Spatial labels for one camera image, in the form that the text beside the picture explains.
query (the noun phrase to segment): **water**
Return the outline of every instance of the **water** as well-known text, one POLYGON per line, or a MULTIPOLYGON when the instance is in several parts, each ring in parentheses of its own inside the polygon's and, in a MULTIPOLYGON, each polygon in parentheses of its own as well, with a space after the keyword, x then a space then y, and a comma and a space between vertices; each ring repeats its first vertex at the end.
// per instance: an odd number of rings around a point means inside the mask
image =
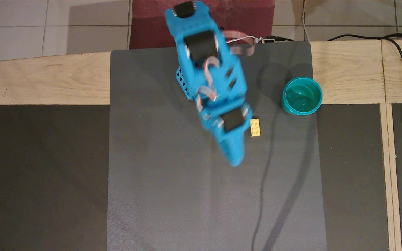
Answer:
POLYGON ((286 100, 289 105, 297 111, 308 112, 314 109, 317 101, 308 87, 293 86, 286 91, 286 100))

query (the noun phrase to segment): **wooden frame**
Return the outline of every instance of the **wooden frame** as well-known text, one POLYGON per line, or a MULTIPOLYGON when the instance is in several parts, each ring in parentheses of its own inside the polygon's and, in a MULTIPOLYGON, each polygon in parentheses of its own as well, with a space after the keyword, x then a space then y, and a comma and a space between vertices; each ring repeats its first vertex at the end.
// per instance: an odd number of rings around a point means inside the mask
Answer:
MULTIPOLYGON (((402 61, 388 41, 312 42, 325 104, 380 104, 389 248, 401 251, 392 104, 402 103, 402 61)), ((0 105, 110 103, 110 52, 0 61, 0 105)))

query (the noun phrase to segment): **white wire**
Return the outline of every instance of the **white wire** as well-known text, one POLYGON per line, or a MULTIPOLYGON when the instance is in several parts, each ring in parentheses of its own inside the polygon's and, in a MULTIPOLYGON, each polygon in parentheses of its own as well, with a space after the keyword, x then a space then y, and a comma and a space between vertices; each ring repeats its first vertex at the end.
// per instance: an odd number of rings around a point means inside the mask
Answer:
POLYGON ((233 40, 229 40, 229 41, 226 42, 226 44, 232 43, 232 42, 236 42, 236 41, 240 41, 240 40, 245 39, 245 38, 254 38, 254 39, 257 39, 257 38, 254 37, 254 36, 245 36, 245 37, 242 37, 242 38, 236 38, 236 39, 233 39, 233 40))
POLYGON ((305 5, 306 5, 306 0, 303 0, 302 26, 303 26, 303 31, 305 32, 306 41, 309 41, 310 38, 308 37, 308 32, 306 32, 306 26, 305 26, 305 5))

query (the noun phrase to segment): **yellow lego brick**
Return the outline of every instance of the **yellow lego brick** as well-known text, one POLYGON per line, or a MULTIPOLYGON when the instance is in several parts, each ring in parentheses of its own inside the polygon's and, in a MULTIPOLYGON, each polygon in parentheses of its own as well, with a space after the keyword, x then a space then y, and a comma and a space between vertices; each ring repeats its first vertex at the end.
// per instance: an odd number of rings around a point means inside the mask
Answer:
POLYGON ((251 119, 251 136, 260 136, 260 121, 258 119, 251 119))

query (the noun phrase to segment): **ribbon cable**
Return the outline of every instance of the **ribbon cable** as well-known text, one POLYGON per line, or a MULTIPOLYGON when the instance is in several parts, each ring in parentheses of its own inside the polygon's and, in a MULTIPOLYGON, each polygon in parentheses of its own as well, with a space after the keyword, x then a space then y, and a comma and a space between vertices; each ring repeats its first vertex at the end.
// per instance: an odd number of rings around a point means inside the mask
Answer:
MULTIPOLYGON (((252 36, 248 36, 247 34, 237 30, 225 30, 223 31, 223 35, 225 36, 225 38, 233 38, 233 41, 243 40, 244 42, 249 43, 251 45, 250 48, 243 48, 241 46, 231 46, 230 47, 231 53, 245 56, 251 56, 252 54, 254 54, 255 40, 252 36)), ((203 110, 201 94, 206 95, 207 97, 209 97, 209 99, 211 99, 214 102, 217 99, 217 92, 214 87, 214 81, 212 79, 212 75, 210 74, 209 71, 209 65, 213 65, 218 68, 220 66, 220 61, 217 57, 211 56, 208 57, 204 62, 204 76, 206 77, 208 87, 201 86, 198 88, 198 91, 196 93, 196 108, 198 109, 199 113, 203 110)))

